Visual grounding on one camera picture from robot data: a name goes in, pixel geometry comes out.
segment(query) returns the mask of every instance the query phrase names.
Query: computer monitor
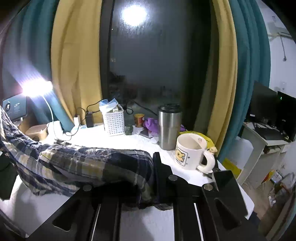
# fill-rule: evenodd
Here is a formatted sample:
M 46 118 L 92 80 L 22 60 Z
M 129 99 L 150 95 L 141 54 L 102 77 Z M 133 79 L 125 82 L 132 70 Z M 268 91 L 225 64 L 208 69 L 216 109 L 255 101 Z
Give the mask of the computer monitor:
M 283 128 L 289 139 L 294 141 L 296 134 L 296 98 L 278 91 L 277 106 L 276 126 Z
M 276 92 L 255 81 L 248 117 L 256 121 L 276 122 Z
M 15 121 L 27 115 L 26 96 L 18 94 L 2 101 L 2 108 L 8 117 Z

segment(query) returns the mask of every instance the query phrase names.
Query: plastic basket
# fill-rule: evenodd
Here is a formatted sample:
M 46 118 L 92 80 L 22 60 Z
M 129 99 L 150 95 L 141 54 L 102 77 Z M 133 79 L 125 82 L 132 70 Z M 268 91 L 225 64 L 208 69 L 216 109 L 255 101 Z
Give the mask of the plastic basket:
M 123 108 L 118 105 L 118 109 L 121 110 L 103 115 L 104 127 L 108 136 L 124 134 Z

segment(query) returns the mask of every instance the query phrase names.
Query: charger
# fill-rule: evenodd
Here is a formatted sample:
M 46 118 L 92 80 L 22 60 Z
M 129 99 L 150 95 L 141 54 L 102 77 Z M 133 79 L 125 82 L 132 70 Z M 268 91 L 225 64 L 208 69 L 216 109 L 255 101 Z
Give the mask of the charger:
M 94 127 L 94 117 L 93 117 L 93 113 L 87 113 L 85 115 L 85 122 L 86 122 L 86 126 L 89 127 Z

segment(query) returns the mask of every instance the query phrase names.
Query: teal curtain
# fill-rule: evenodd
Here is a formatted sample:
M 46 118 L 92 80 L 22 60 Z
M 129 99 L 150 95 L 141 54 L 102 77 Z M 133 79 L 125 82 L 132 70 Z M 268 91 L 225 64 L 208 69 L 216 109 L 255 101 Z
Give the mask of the teal curtain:
M 26 81 L 44 79 L 52 81 L 50 48 L 55 12 L 59 0 L 32 0 L 11 23 L 3 50 L 2 82 L 4 91 L 11 83 L 20 86 Z M 54 91 L 45 96 L 65 131 L 74 124 L 61 106 Z M 32 109 L 39 124 L 50 122 L 51 114 L 42 97 L 32 98 Z
M 229 0 L 237 36 L 237 88 L 229 126 L 218 159 L 222 162 L 246 117 L 254 82 L 269 86 L 270 48 L 256 0 Z

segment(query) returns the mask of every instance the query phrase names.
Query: white mug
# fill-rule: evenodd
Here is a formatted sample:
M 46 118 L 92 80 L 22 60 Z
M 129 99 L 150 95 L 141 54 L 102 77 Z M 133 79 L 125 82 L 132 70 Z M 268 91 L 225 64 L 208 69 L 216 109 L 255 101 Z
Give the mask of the white mug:
M 212 173 L 215 166 L 215 158 L 212 153 L 206 150 L 207 141 L 194 133 L 181 134 L 177 138 L 176 162 L 181 168 L 195 170 L 203 173 Z M 203 156 L 207 159 L 207 164 L 201 164 Z

